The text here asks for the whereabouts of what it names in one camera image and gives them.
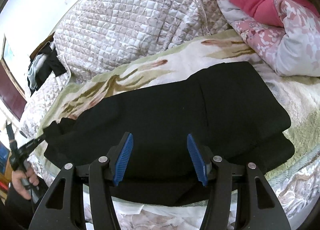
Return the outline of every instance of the round metal rivet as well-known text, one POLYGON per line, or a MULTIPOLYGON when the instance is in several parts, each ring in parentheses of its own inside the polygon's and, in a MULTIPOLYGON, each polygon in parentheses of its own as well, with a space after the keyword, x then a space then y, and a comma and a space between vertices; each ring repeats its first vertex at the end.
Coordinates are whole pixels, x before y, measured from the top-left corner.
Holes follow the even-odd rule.
POLYGON ((221 162, 222 158, 220 156, 214 156, 213 160, 216 161, 216 162, 221 162))
POLYGON ((102 156, 99 158, 100 162, 106 162, 107 160, 108 160, 108 157, 106 157, 106 156, 102 156))
POLYGON ((249 162, 249 163, 248 163, 248 167, 249 167, 250 169, 255 169, 257 166, 256 166, 253 162, 249 162))
POLYGON ((65 169, 71 169, 73 167, 72 163, 67 163, 64 168, 65 169))

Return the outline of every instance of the wooden frame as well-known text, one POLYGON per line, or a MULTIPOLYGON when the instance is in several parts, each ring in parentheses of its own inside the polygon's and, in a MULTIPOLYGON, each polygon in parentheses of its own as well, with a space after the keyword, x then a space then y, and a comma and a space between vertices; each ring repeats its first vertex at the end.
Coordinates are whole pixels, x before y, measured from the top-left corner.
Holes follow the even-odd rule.
POLYGON ((3 44, 2 44, 2 51, 1 51, 1 58, 0 58, 0 63, 3 66, 5 72, 7 73, 8 77, 10 78, 11 82, 13 83, 13 85, 15 86, 15 88, 18 90, 18 92, 20 93, 20 95, 22 95, 22 97, 24 99, 26 99, 25 94, 24 94, 24 90, 22 89, 22 87, 19 85, 19 83, 17 82, 17 80, 15 79, 15 77, 13 76, 12 72, 10 71, 7 63, 4 60, 4 49, 5 49, 5 43, 6 43, 7 39, 4 36, 3 39, 3 44))

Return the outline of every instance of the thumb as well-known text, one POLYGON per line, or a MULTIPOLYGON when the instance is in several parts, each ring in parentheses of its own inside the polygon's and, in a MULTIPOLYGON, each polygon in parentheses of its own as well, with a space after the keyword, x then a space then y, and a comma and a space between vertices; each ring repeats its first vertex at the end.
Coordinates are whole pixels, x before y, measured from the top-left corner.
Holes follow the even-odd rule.
POLYGON ((29 192, 25 189, 25 187, 22 185, 21 180, 23 178, 27 178, 25 173, 21 170, 16 170, 12 172, 12 185, 16 192, 20 194, 24 199, 30 200, 31 196, 29 192))

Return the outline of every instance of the black pants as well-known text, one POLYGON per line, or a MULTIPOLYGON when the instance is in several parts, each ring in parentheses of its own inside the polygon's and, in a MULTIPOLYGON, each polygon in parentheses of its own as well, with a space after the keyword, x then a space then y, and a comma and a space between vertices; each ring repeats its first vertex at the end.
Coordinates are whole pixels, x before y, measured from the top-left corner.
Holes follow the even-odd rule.
POLYGON ((91 163, 117 145, 124 132, 134 147, 124 181, 112 195, 125 200, 184 205, 208 198, 197 181, 187 135, 229 162, 255 162, 263 172, 294 154, 282 132, 287 112, 247 62, 200 70, 185 81, 103 99, 77 120, 44 129, 45 156, 56 166, 91 163))

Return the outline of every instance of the human hand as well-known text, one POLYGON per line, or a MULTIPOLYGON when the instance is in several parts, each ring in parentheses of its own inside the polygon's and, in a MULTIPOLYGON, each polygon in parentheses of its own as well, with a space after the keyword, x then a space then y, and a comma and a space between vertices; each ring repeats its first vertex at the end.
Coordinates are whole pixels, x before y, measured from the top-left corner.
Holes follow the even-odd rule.
POLYGON ((21 182, 21 180, 23 178, 25 178, 25 179, 29 178, 29 182, 31 184, 33 184, 34 186, 39 185, 39 179, 31 166, 29 166, 26 173, 24 173, 21 170, 16 170, 16 171, 12 172, 12 185, 13 185, 14 189, 24 199, 30 200, 31 196, 30 196, 29 192, 25 189, 25 187, 22 185, 22 182, 21 182))

